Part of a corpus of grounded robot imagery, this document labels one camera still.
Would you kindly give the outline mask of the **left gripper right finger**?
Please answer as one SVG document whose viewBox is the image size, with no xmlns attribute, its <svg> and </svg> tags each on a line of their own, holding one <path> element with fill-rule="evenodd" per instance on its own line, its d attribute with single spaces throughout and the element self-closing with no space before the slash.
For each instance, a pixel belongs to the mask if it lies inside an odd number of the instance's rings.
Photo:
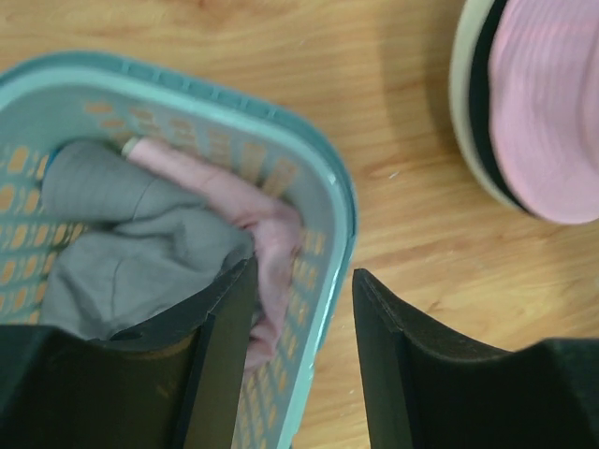
<svg viewBox="0 0 599 449">
<path fill-rule="evenodd" d="M 363 268 L 352 297 L 372 447 L 597 446 L 597 340 L 508 352 L 442 324 Z"/>
</svg>

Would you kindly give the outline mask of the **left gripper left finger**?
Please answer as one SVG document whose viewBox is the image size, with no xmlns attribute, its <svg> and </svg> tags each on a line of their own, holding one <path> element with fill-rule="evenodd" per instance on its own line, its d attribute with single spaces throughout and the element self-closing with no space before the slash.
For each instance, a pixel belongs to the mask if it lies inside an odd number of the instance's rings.
<svg viewBox="0 0 599 449">
<path fill-rule="evenodd" d="M 5 448 L 228 448 L 257 265 L 110 340 L 53 326 L 1 329 Z"/>
</svg>

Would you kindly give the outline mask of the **grey bucket hat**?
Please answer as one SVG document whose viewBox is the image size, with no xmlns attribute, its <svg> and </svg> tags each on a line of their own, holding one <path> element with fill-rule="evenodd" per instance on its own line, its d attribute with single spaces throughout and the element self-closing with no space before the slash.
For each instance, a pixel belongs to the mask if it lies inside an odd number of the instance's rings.
<svg viewBox="0 0 599 449">
<path fill-rule="evenodd" d="M 52 159 L 46 212 L 90 226 L 53 262 L 39 322 L 108 339 L 208 287 L 252 255 L 244 231 L 178 185 L 93 141 Z"/>
</svg>

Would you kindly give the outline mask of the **grey plastic laundry basket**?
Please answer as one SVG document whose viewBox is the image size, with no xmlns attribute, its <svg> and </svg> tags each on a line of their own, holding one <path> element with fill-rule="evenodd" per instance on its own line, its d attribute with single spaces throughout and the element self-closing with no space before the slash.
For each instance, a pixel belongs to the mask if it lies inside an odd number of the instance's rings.
<svg viewBox="0 0 599 449">
<path fill-rule="evenodd" d="M 1 76 L 1 329 L 47 326 L 53 262 L 90 228 L 49 215 L 41 197 L 54 156 L 79 141 L 202 197 L 251 237 L 256 303 L 228 448 L 290 447 L 358 231 L 338 153 L 286 109 L 118 55 L 15 66 Z"/>
</svg>

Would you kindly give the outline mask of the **black bucket hat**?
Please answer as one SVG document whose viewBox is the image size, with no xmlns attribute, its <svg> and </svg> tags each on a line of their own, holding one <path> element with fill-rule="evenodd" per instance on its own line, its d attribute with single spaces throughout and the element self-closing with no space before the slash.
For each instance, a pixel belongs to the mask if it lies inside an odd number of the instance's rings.
<svg viewBox="0 0 599 449">
<path fill-rule="evenodd" d="M 508 206 L 528 212 L 504 180 L 493 152 L 489 131 L 489 54 L 505 4 L 506 2 L 502 0 L 492 1 L 487 18 L 482 23 L 471 65 L 468 110 L 476 156 L 482 166 L 483 179 L 490 182 L 492 192 L 499 193 L 500 198 L 505 200 Z"/>
</svg>

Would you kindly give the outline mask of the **pink bucket hat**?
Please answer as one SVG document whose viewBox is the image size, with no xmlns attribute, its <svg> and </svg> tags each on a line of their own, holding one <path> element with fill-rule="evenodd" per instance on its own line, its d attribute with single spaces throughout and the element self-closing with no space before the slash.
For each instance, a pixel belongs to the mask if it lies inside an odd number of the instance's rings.
<svg viewBox="0 0 599 449">
<path fill-rule="evenodd" d="M 507 2 L 489 96 L 494 155 L 519 202 L 554 223 L 597 220 L 597 2 Z"/>
</svg>

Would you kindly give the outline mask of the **beige bucket hat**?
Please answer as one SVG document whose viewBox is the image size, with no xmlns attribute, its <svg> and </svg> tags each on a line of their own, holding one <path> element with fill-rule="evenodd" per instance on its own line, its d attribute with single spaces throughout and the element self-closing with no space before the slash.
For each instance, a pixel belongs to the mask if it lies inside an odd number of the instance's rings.
<svg viewBox="0 0 599 449">
<path fill-rule="evenodd" d="M 466 1 L 463 4 L 450 57 L 448 76 L 449 110 L 461 156 L 478 184 L 493 199 L 511 209 L 516 209 L 513 206 L 508 206 L 507 202 L 500 198 L 499 193 L 493 193 L 490 182 L 483 179 L 482 166 L 477 160 L 469 119 L 469 81 L 474 48 L 482 23 L 489 13 L 491 2 Z"/>
</svg>

